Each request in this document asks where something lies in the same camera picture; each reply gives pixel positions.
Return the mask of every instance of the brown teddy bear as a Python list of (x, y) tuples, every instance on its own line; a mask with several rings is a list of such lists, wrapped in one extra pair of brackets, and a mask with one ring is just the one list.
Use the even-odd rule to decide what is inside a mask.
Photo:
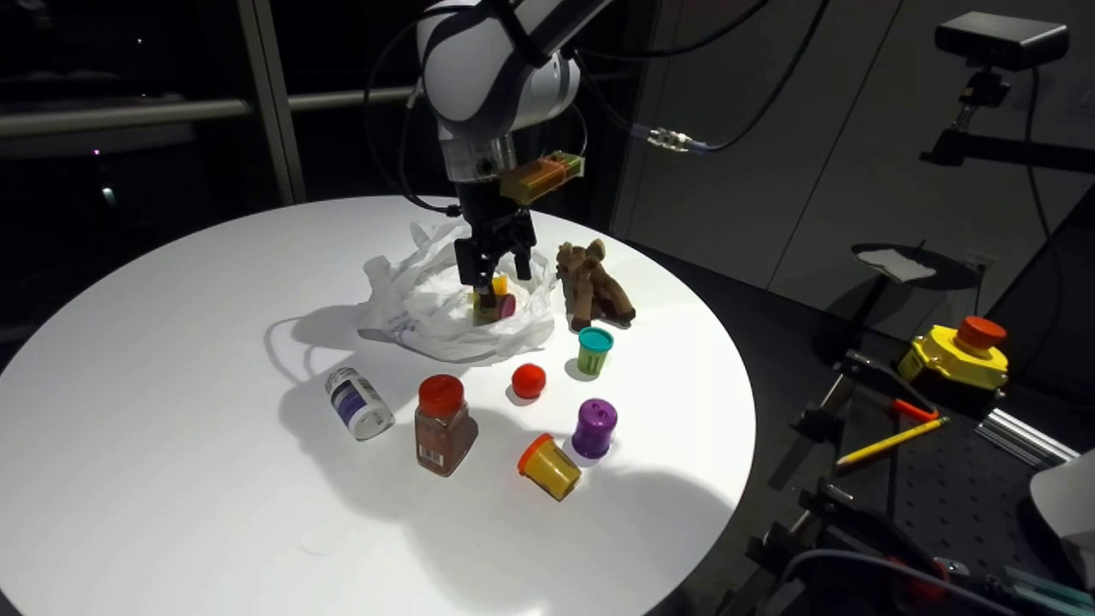
[(601, 270), (605, 247), (590, 239), (581, 247), (557, 247), (554, 275), (562, 278), (562, 291), (566, 301), (572, 329), (585, 329), (590, 320), (630, 327), (637, 307), (630, 306), (625, 291)]

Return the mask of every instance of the white round table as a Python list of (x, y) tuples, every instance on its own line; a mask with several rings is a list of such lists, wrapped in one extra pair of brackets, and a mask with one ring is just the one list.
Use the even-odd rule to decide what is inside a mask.
[[(641, 320), (576, 380), (562, 287), (544, 354), (431, 362), (359, 340), (363, 265), (410, 254), (401, 200), (274, 210), (166, 245), (69, 301), (0, 380), (0, 589), (34, 616), (359, 616), (658, 607), (725, 530), (754, 464), (754, 391), (719, 320), (605, 238)], [(537, 249), (590, 230), (532, 215)], [(520, 362), (532, 403), (507, 396)], [(359, 368), (398, 425), (352, 442), (319, 394)], [(479, 442), (455, 477), (414, 460), (414, 391), (466, 383)], [(585, 396), (619, 411), (611, 451), (554, 504), (520, 448), (565, 444)]]

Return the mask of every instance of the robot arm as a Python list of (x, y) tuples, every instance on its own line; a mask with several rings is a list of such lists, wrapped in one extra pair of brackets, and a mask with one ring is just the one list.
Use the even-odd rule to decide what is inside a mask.
[(610, 0), (443, 0), (466, 8), (417, 29), (419, 87), (436, 118), (443, 175), (458, 193), (467, 239), (455, 245), (458, 278), (488, 291), (493, 269), (512, 249), (529, 278), (532, 226), (498, 196), (498, 173), (517, 168), (508, 134), (565, 115), (581, 74), (562, 59)]

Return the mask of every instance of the spice jar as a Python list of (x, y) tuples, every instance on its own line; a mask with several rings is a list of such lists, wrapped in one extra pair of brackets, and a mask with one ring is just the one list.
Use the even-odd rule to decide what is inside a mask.
[(466, 407), (466, 386), (449, 374), (419, 380), (414, 411), (417, 464), (436, 477), (451, 477), (476, 440), (479, 425)]

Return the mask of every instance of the wall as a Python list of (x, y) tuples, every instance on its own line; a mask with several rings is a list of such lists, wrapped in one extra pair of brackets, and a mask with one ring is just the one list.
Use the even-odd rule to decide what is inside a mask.
[[(690, 42), (746, 3), (668, 3), (658, 42)], [(728, 137), (777, 84), (814, 0), (777, 0), (722, 44), (653, 64), (641, 118), (696, 137)], [(955, 120), (966, 59), (934, 50), (934, 24), (961, 11), (1027, 14), (1069, 24), (1069, 54), (1043, 70), (1036, 140), (1095, 147), (1095, 3), (1083, 0), (905, 0), (877, 64), (896, 0), (835, 0), (814, 50), (771, 118), (731, 150), (676, 160), (630, 150), (611, 234), (674, 258), (845, 314), (872, 278), (852, 245), (928, 245), (984, 265), (991, 306), (1043, 245), (1027, 175), (1017, 164), (934, 168), (920, 150)], [(1022, 137), (1031, 77), (984, 110), (975, 134)], [(1058, 226), (1083, 175), (1036, 173)], [(914, 337), (973, 313), (975, 294), (894, 291), (877, 329)]]

